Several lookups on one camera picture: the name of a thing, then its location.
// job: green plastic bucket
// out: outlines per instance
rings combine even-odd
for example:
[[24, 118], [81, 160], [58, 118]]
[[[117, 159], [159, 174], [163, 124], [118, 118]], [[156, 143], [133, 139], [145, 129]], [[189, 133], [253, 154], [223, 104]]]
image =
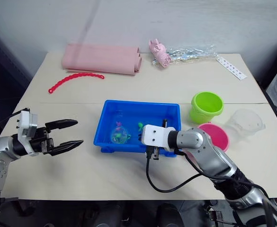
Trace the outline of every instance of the green plastic bucket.
[[200, 92], [192, 98], [191, 120], [203, 124], [211, 121], [223, 111], [223, 100], [212, 92]]

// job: folded pink cloth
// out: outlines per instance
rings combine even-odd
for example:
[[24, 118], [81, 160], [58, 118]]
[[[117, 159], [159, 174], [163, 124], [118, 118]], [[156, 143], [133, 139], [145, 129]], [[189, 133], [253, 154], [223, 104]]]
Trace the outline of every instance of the folded pink cloth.
[[142, 58], [138, 47], [69, 44], [62, 66], [68, 70], [112, 72], [134, 75]]

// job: blue bin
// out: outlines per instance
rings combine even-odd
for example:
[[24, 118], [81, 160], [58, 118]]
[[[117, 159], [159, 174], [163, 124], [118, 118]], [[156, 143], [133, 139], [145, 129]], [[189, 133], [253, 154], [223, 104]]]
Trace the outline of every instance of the blue bin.
[[[107, 100], [104, 104], [96, 130], [94, 145], [101, 147], [101, 152], [115, 151], [144, 153], [146, 146], [139, 141], [138, 123], [161, 126], [162, 120], [168, 120], [168, 127], [181, 130], [180, 108], [178, 104], [143, 103], [130, 101]], [[124, 144], [111, 141], [112, 131], [120, 122], [131, 138]], [[171, 152], [160, 149], [160, 154], [174, 156]]]

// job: robotic arm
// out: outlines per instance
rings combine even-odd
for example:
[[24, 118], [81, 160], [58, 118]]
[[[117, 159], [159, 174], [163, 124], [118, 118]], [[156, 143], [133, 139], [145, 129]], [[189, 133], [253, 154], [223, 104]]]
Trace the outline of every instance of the robotic arm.
[[[147, 150], [151, 149], [156, 160], [158, 160], [158, 148], [184, 155], [200, 174], [208, 177], [214, 183], [214, 187], [224, 194], [235, 211], [234, 217], [238, 224], [249, 226], [266, 224], [264, 206], [269, 204], [272, 207], [272, 205], [264, 189], [248, 180], [235, 163], [219, 147], [212, 144], [211, 137], [203, 130], [191, 128], [188, 131], [176, 131], [172, 127], [145, 125], [141, 142], [147, 145]], [[193, 155], [199, 168], [188, 158], [186, 152]], [[277, 210], [273, 208], [272, 211], [275, 226]]]
[[17, 120], [18, 133], [12, 136], [0, 137], [0, 192], [2, 191], [10, 162], [20, 159], [24, 155], [37, 156], [39, 153], [51, 156], [72, 150], [78, 147], [83, 140], [74, 140], [55, 147], [49, 133], [54, 129], [63, 129], [77, 124], [75, 120], [58, 120], [37, 128], [37, 115], [28, 111], [20, 112]]

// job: clear plastic cup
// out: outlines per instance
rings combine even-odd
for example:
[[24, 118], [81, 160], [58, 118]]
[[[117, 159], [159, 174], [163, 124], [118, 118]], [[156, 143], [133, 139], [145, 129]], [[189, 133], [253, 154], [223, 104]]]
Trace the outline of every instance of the clear plastic cup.
[[237, 110], [224, 126], [231, 140], [254, 135], [256, 132], [265, 129], [262, 119], [252, 110]]

